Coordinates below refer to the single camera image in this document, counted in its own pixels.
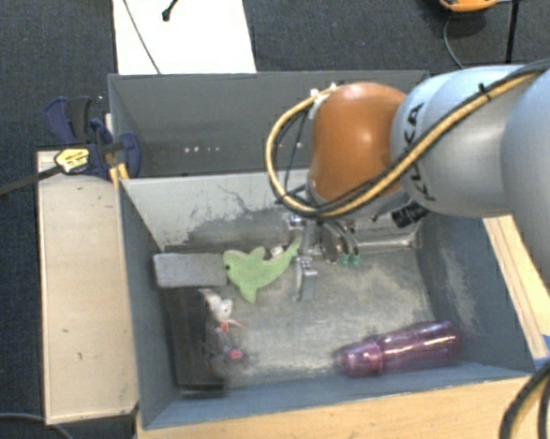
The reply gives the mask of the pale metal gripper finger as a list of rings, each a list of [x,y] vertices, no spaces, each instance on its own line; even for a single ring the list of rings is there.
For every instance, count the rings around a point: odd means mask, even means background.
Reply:
[[[319,272],[314,267],[314,262],[311,257],[301,258],[300,263],[301,276],[301,299],[312,300],[315,296],[316,282],[319,276]]]
[[[301,301],[303,294],[303,280],[305,277],[303,259],[300,256],[295,257],[293,261],[294,267],[294,286],[295,290],[293,293],[294,301]]]

